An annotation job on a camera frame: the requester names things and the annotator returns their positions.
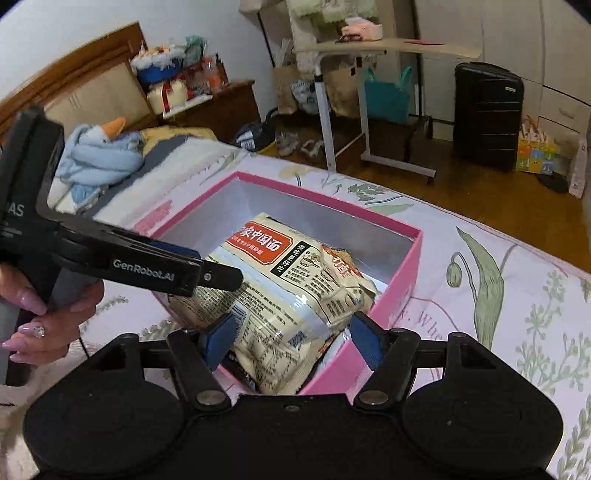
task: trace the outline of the pink fingernail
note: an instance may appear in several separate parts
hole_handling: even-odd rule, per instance
[[[16,364],[26,364],[26,363],[28,363],[27,362],[27,356],[26,355],[23,355],[21,353],[13,353],[8,358],[10,360],[12,360]]]
[[[36,336],[35,333],[39,331],[40,327],[43,327],[43,324],[33,320],[32,322],[21,325],[18,328],[18,331],[24,333],[25,335]]]
[[[36,315],[45,315],[47,313],[47,305],[39,298],[39,295],[30,288],[23,288],[18,293],[19,306],[23,309],[33,312]]]
[[[82,297],[78,300],[75,304],[70,307],[71,312],[82,312],[83,310],[88,310],[96,305],[96,302],[91,297]]]
[[[11,338],[2,344],[2,348],[11,352],[18,352],[19,350],[25,350],[27,343],[22,338]]]

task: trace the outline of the wooden floor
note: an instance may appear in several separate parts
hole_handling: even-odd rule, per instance
[[[320,139],[320,125],[310,117],[282,117],[278,121],[297,131],[302,141]],[[338,150],[359,132],[358,122],[337,120],[334,128]],[[372,153],[402,159],[400,137],[395,125],[371,123]],[[413,144],[413,163],[437,170],[432,184],[414,173],[362,162],[364,140],[358,140],[337,159],[340,173],[371,181],[417,197],[491,227],[591,272],[591,253],[581,201],[544,187],[535,175],[504,173],[475,165],[453,152],[451,142],[418,139]],[[310,161],[295,153],[291,160],[326,168],[323,154]]]

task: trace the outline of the white wall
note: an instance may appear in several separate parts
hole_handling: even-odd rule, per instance
[[[231,79],[256,80],[261,115],[275,106],[271,62],[255,15],[238,12],[238,0],[22,0],[0,20],[0,98],[43,67],[94,38],[139,21],[148,46],[207,39]],[[277,51],[290,36],[285,7],[262,13]]]

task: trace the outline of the human hand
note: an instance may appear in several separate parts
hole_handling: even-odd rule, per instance
[[[99,280],[70,307],[47,313],[47,306],[26,276],[10,264],[0,264],[0,296],[39,315],[21,325],[2,348],[16,352],[10,360],[21,364],[47,364],[66,356],[70,343],[80,338],[79,325],[95,314],[104,292],[103,281]]]

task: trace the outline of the headboard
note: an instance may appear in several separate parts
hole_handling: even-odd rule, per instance
[[[33,104],[43,105],[49,118],[64,123],[66,135],[71,130],[68,123],[74,121],[103,123],[117,116],[129,117],[111,114],[119,103],[134,117],[126,130],[156,127],[157,117],[128,64],[143,42],[136,22],[83,45],[40,71],[0,100],[0,145],[17,112]],[[114,94],[105,102],[107,90]]]

